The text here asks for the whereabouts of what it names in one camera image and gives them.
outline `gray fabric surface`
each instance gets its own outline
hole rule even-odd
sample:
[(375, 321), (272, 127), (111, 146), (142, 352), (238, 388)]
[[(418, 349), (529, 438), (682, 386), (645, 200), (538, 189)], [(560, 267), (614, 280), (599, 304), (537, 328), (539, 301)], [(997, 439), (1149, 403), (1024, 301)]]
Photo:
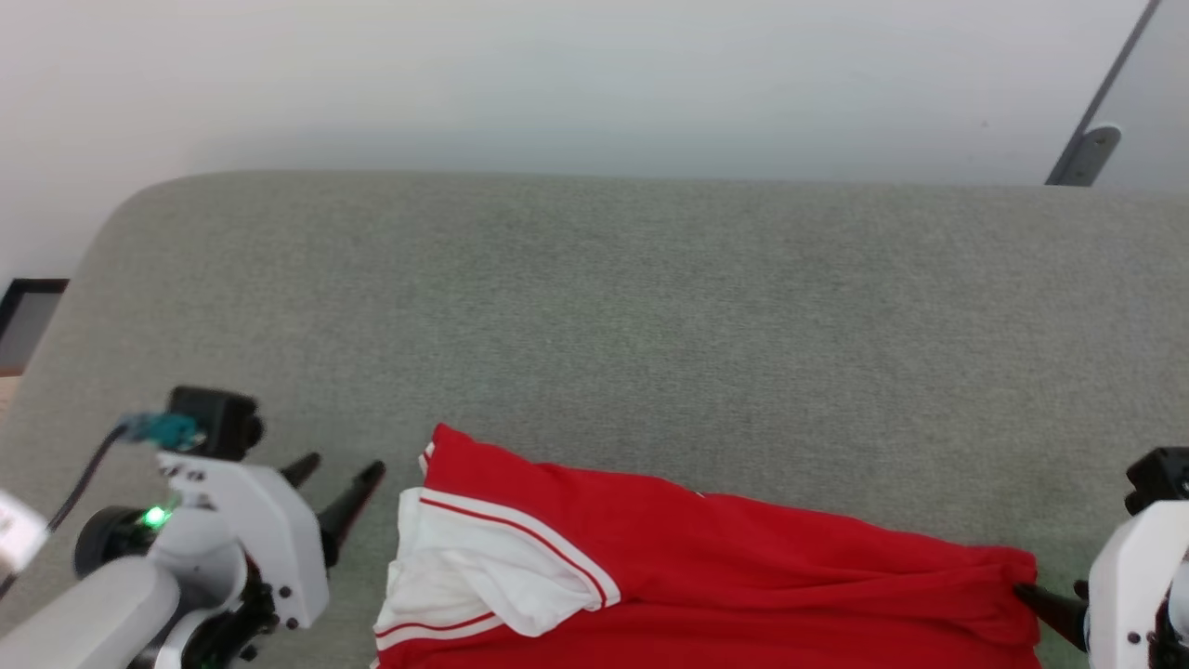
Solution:
[[(1189, 201), (1057, 188), (254, 172), (151, 188), (95, 240), (0, 428), (51, 512), (121, 414), (258, 397), (256, 462), (390, 478), (314, 631), (366, 667), (397, 492), (439, 421), (530, 459), (1031, 550), (1067, 587), (1124, 469), (1189, 435)], [(71, 582), (81, 524), (164, 487), (120, 449), (0, 605)], [(1051, 667), (1084, 656), (1046, 639)]]

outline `white lining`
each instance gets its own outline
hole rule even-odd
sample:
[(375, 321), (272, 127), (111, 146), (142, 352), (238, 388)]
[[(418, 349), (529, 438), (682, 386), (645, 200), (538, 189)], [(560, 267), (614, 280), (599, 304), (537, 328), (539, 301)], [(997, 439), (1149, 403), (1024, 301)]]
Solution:
[[(545, 539), (548, 544), (551, 544), (553, 548), (558, 549), (558, 551), (561, 553), (561, 555), (564, 555), (567, 560), (570, 560), (581, 569), (585, 569), (586, 573), (590, 574), (594, 579), (594, 581), (598, 582), (599, 588), (603, 589), (603, 594), (606, 595), (606, 606), (612, 606), (619, 602), (621, 598), (619, 587), (616, 586), (611, 576), (605, 570), (603, 570), (603, 568), (599, 567), (593, 560), (586, 557), (586, 554), (578, 550), (578, 548), (574, 547), (572, 543), (570, 543), (565, 537), (562, 537), (552, 528), (549, 528), (545, 523), (541, 523), (536, 518), (503, 505), (491, 504), (471, 498), (464, 498), (461, 496), (454, 496), (451, 493), (432, 491), (429, 488), (426, 488), (421, 492), (421, 499), (441, 503), (465, 511), (480, 513), (483, 516), (499, 518), (502, 520), (508, 520), (509, 523), (512, 523), (515, 525), (533, 531), (539, 537)], [(474, 518), (474, 520), (484, 522), (484, 519), (482, 518)], [(486, 520), (486, 523), (495, 523), (495, 522)], [(546, 550), (549, 551), (551, 555), (553, 554), (553, 551), (548, 547), (546, 547)], [(568, 564), (566, 567), (573, 570), (575, 576), (580, 578), (584, 582), (586, 582), (590, 586), (590, 592), (593, 597), (596, 598), (599, 597), (598, 588), (594, 587), (594, 583), (591, 583), (590, 579), (586, 578), (586, 574), (583, 574), (580, 570), (573, 569), (573, 567)], [(587, 608), (590, 611), (597, 611), (598, 608), (602, 607), (603, 604), (599, 602), (598, 605)]]
[(433, 456), (434, 456), (434, 443), (429, 442), (429, 446), (426, 447), (426, 450), (421, 452), (421, 455), (417, 456), (417, 465), (421, 466), (422, 476), (429, 475), (429, 459), (432, 459)]
[(388, 650), (401, 642), (413, 639), (461, 639), (464, 637), (471, 637), (480, 632), (486, 632), (487, 630), (495, 630), (503, 624), (503, 620), (501, 620), (498, 616), (492, 616), (491, 618), (485, 618), (465, 627), (455, 627), (453, 630), (429, 630), (427, 627), (419, 626), (401, 627), (400, 630), (394, 630), (383, 637), (378, 637), (376, 639), (376, 648), (379, 650)]

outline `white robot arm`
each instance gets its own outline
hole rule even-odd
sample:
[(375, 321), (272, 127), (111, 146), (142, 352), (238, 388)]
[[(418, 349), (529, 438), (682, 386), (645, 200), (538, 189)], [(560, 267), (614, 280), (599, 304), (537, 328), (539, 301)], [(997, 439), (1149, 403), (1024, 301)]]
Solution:
[(96, 513), (75, 549), (82, 581), (0, 639), (0, 667), (222, 668), (252, 659), (258, 636), (313, 625), (383, 463), (315, 516), (295, 488), (317, 454), (279, 472), (240, 462), (263, 435), (250, 398), (177, 389), (168, 414), (125, 424), (157, 444), (174, 503)]
[(1189, 668), (1189, 449), (1156, 449), (1127, 469), (1132, 519), (1119, 526), (1075, 598), (1017, 595), (1093, 669)]

